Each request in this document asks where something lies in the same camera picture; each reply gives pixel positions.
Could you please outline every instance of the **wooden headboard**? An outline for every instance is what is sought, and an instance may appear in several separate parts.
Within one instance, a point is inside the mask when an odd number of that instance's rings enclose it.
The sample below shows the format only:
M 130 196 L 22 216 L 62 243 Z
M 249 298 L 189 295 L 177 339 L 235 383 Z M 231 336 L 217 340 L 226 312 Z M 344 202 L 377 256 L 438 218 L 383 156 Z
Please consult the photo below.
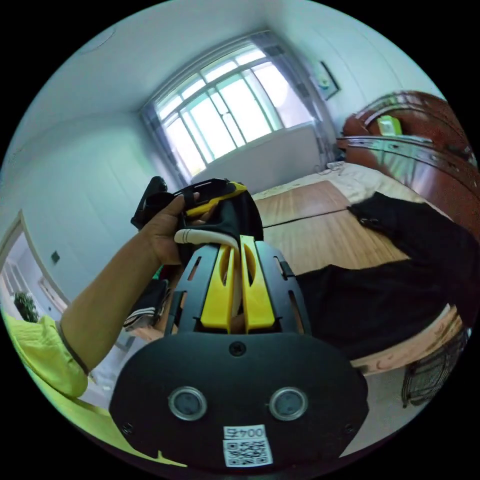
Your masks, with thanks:
M 434 146 L 468 160 L 472 148 L 450 105 L 420 91 L 394 91 L 347 118 L 343 136 L 380 135 L 377 119 L 391 115 L 400 121 L 404 135 L 431 139 Z
M 469 230 L 480 242 L 480 173 L 456 155 L 402 137 L 337 139 L 345 160 L 398 180 Z

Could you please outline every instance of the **qr code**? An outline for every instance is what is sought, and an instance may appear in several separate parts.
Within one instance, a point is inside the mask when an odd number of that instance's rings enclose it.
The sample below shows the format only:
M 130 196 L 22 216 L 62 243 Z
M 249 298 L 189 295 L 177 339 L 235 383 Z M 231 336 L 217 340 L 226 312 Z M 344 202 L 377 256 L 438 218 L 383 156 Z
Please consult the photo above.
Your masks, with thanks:
M 223 452 L 227 467 L 259 467 L 273 463 L 269 441 L 266 438 L 224 440 Z

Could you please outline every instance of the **window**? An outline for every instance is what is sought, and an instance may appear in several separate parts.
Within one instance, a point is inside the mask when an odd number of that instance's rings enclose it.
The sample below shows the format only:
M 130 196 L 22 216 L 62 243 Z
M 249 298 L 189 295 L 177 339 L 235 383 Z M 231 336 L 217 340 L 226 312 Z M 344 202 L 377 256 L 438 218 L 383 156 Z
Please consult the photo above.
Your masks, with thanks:
M 200 68 L 155 111 L 181 171 L 209 163 L 276 130 L 312 120 L 275 65 L 253 44 Z

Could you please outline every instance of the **yellow shirt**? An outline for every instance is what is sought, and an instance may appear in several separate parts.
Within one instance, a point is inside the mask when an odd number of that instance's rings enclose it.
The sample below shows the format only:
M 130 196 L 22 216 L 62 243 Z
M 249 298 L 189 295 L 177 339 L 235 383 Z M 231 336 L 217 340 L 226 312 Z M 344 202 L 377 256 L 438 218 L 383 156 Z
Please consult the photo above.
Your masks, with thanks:
M 48 316 L 38 323 L 17 320 L 1 314 L 21 361 L 38 388 L 51 404 L 70 422 L 99 440 L 153 462 L 186 467 L 168 460 L 158 452 L 152 459 L 133 449 L 122 436 L 108 410 L 90 405 L 77 397 L 83 395 L 88 378 L 73 359 Z

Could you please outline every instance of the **yellow plastic part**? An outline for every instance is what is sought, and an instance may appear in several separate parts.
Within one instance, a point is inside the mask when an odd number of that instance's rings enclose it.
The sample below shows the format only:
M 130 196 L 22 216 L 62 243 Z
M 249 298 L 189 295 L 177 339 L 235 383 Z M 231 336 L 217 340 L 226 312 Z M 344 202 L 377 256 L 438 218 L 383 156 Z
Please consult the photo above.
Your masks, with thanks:
M 200 215 L 206 214 L 222 200 L 231 199 L 247 191 L 247 187 L 245 185 L 242 185 L 235 181 L 231 181 L 230 183 L 235 185 L 235 191 L 233 191 L 232 193 L 228 193 L 227 195 L 217 196 L 216 198 L 212 198 L 208 203 L 204 203 L 203 205 L 199 205 L 194 208 L 191 208 L 190 210 L 187 210 L 186 211 L 187 218 L 195 218 L 195 217 L 199 217 Z
M 230 333 L 234 296 L 235 250 L 221 245 L 210 279 L 200 321 L 205 328 Z
M 380 133 L 385 136 L 396 136 L 402 134 L 402 126 L 398 118 L 390 115 L 383 115 L 378 120 Z
M 1 306 L 0 311 L 21 362 L 37 387 L 66 419 L 130 455 L 161 464 L 187 466 L 164 458 L 160 452 L 157 458 L 151 458 L 135 450 L 120 433 L 108 410 L 76 398 L 87 389 L 87 376 L 65 348 L 50 317 L 29 323 L 7 315 Z
M 270 328 L 275 322 L 275 317 L 254 237 L 240 236 L 240 254 L 246 332 Z

